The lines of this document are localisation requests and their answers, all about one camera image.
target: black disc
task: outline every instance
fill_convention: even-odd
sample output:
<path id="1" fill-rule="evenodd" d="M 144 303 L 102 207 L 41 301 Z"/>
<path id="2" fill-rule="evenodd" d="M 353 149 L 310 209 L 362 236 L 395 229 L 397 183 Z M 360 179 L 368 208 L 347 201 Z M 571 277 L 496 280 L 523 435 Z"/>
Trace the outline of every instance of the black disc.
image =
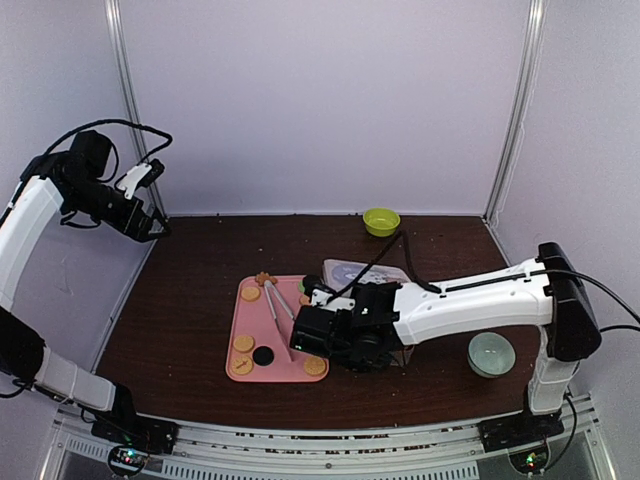
<path id="1" fill-rule="evenodd" d="M 253 351 L 253 361 L 256 362 L 256 365 L 266 367 L 273 363 L 273 359 L 273 350 L 269 347 L 258 347 Z"/>

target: pink tray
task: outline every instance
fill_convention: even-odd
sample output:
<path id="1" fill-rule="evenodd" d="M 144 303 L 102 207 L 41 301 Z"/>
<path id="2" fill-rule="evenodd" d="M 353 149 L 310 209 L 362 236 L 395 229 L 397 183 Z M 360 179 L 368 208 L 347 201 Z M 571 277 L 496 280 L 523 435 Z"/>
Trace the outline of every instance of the pink tray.
<path id="1" fill-rule="evenodd" d="M 282 276 L 277 277 L 278 283 L 276 288 L 284 297 L 293 310 L 294 314 L 298 314 L 300 310 L 300 290 L 298 284 L 302 280 L 302 276 Z M 227 350 L 226 371 L 229 378 L 236 382 L 260 382 L 260 383 L 306 383 L 318 382 L 329 373 L 329 363 L 327 370 L 323 375 L 311 376 L 304 371 L 304 361 L 311 355 L 292 350 L 288 346 L 285 347 L 280 339 L 280 333 L 276 328 L 276 324 L 271 317 L 269 303 L 267 302 L 266 292 L 264 288 L 260 288 L 260 298 L 255 302 L 247 302 L 242 299 L 240 293 L 245 287 L 258 287 L 254 277 L 245 278 L 240 282 L 238 287 L 238 295 L 236 296 L 236 310 L 233 315 L 233 325 L 231 326 L 231 336 L 229 338 L 229 349 Z M 291 338 L 293 330 L 293 322 L 289 319 L 286 312 L 280 305 L 280 302 L 271 295 L 273 306 L 278 315 L 278 322 L 282 329 L 283 338 L 286 339 L 287 345 Z M 271 365 L 261 367 L 254 364 L 253 370 L 246 375 L 236 375 L 231 371 L 231 362 L 237 357 L 247 355 L 251 358 L 253 350 L 248 353 L 239 353 L 233 348 L 233 339 L 238 335 L 251 335 L 255 339 L 255 348 L 266 345 L 273 350 L 274 360 Z M 289 360 L 287 350 L 291 354 L 293 361 Z"/>

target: tabletop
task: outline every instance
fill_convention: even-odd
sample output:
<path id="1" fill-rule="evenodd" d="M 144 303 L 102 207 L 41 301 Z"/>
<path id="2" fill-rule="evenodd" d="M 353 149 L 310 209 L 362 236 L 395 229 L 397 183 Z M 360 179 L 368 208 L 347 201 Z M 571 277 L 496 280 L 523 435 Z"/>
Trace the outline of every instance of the tabletop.
<path id="1" fill-rule="evenodd" d="M 539 347 L 535 327 L 494 329 L 516 365 L 487 380 L 467 363 L 476 334 L 416 347 L 409 365 L 376 373 L 332 366 L 308 384 L 236 383 L 225 360 L 237 287 L 260 271 L 317 274 L 327 258 L 367 262 L 386 240 L 358 216 L 172 219 L 117 321 L 98 374 L 128 386 L 141 413 L 256 428 L 345 429 L 420 425 L 519 410 Z M 505 267 L 475 217 L 403 217 L 416 271 L 428 281 Z M 401 246 L 382 262 L 405 267 Z"/>

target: yellow-green bowl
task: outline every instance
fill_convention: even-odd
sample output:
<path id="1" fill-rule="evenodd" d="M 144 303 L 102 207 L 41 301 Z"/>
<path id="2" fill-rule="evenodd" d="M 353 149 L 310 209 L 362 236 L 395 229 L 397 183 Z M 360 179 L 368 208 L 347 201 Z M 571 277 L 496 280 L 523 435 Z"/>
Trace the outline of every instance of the yellow-green bowl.
<path id="1" fill-rule="evenodd" d="M 375 237 L 389 237 L 396 232 L 400 225 L 400 215 L 388 208 L 372 208 L 362 216 L 364 225 Z"/>

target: cookie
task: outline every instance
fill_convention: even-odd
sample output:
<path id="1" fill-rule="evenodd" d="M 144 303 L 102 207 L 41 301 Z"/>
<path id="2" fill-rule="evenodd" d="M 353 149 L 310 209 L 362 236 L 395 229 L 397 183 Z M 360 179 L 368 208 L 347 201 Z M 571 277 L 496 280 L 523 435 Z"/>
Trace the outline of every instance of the cookie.
<path id="1" fill-rule="evenodd" d="M 246 375 L 253 370 L 253 360 L 246 355 L 234 358 L 231 362 L 231 372 L 236 375 Z"/>
<path id="2" fill-rule="evenodd" d="M 327 371 L 327 362 L 324 358 L 309 357 L 304 361 L 304 371 L 307 375 L 318 377 Z"/>
<path id="3" fill-rule="evenodd" d="M 251 335 L 238 335 L 233 339 L 233 348 L 240 353 L 247 353 L 253 350 L 256 341 Z"/>
<path id="4" fill-rule="evenodd" d="M 255 302 L 260 298 L 260 289 L 258 287 L 244 287 L 240 296 L 246 302 Z"/>

